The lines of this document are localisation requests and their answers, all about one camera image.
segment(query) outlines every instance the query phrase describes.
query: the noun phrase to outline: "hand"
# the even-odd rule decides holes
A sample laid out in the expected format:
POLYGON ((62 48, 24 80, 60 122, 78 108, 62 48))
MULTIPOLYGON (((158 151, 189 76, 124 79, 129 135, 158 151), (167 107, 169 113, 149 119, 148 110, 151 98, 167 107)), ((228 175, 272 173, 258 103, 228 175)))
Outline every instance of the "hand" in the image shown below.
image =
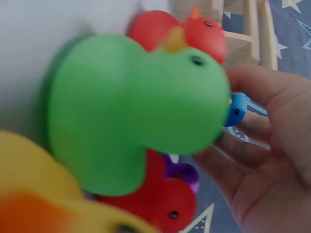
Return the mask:
POLYGON ((194 159, 244 233, 311 232, 311 81, 254 65, 227 74, 233 92, 266 107, 269 118, 248 112, 238 127, 270 150, 223 132, 194 159))

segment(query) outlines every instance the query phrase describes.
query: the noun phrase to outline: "blue fabric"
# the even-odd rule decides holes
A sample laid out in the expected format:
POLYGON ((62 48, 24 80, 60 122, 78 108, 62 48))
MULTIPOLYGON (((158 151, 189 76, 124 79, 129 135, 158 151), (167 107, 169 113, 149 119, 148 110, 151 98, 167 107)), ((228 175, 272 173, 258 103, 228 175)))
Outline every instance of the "blue fabric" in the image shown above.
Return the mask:
MULTIPOLYGON (((278 58, 278 67, 280 71, 296 73, 310 78, 311 0, 302 0, 293 7, 286 7, 286 2, 286 0, 270 0, 275 32, 278 42, 282 45, 279 46, 282 49, 280 50, 282 59, 278 58)), ((242 33, 243 16, 232 14, 231 18, 229 18, 224 14, 223 27, 226 31, 242 33)), ((262 116, 267 115, 267 112, 254 102, 249 103, 248 109, 262 116)), ((230 127, 228 130, 245 141, 254 142, 235 128, 230 127)), ((241 233, 224 198, 208 175, 191 158, 181 157, 180 162, 187 162, 195 166, 202 181, 201 188, 197 194, 198 211, 196 216, 199 216, 214 203, 209 233, 241 233)), ((205 220, 206 218, 204 217, 190 232, 203 233, 205 220)))

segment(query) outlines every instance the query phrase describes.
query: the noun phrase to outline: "bath toy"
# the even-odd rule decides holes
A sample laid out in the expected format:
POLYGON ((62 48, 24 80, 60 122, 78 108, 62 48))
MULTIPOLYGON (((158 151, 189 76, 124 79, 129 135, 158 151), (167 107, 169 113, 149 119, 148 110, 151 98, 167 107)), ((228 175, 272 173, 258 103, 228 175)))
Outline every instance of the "bath toy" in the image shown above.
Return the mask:
POLYGON ((209 54, 220 64, 225 62, 228 45, 224 31, 217 22, 202 17, 198 7, 193 8, 184 22, 162 11, 144 12, 133 20, 129 37, 152 51, 174 27, 179 28, 175 32, 177 47, 188 45, 209 54))
POLYGON ((190 186, 175 178, 165 178, 166 163, 153 150, 147 153, 147 175, 143 185, 122 197, 98 196, 102 203, 129 211, 162 232, 178 232, 191 223, 196 196, 190 186))
POLYGON ((0 132, 1 233, 156 233, 118 208, 82 198, 73 176, 30 140, 0 132))
POLYGON ((75 178, 44 149, 23 136, 0 131, 0 193, 13 187, 48 197, 83 199, 75 178))
POLYGON ((85 190, 130 194, 143 182, 146 148, 190 154, 219 135, 230 96, 224 70, 197 49, 173 46, 168 36, 147 53, 126 36, 98 35, 59 66, 48 101, 49 144, 85 190))
POLYGON ((231 96, 230 110, 225 126, 230 127, 240 124, 246 111, 247 96, 245 94, 233 94, 231 96))
POLYGON ((118 208, 86 200, 53 200, 16 190, 0 195, 1 233, 156 233, 118 208))
POLYGON ((173 163, 167 154, 161 154, 166 162, 167 170, 166 177, 177 178, 186 182, 194 193, 197 193, 200 188, 199 173, 190 164, 173 163))

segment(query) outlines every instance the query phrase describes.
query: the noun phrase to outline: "yellow rubber duck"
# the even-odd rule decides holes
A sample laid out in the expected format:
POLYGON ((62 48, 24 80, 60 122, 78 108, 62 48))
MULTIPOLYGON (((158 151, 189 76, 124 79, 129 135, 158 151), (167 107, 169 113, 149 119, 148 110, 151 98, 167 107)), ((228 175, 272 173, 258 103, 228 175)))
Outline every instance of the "yellow rubber duck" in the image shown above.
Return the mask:
POLYGON ((1 233, 156 233, 143 220, 83 199, 75 178, 30 140, 0 131, 1 233))

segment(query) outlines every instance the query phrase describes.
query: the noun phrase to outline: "duck beak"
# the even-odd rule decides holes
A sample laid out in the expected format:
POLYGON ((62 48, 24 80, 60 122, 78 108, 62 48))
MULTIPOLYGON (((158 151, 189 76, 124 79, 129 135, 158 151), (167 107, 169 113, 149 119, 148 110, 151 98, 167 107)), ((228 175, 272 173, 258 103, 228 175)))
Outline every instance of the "duck beak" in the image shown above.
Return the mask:
POLYGON ((37 194, 7 193, 0 197, 0 232, 64 232, 73 213, 37 194))
POLYGON ((175 53, 185 49, 188 47, 185 41, 185 30, 180 26, 173 27, 162 45, 168 53, 175 53))

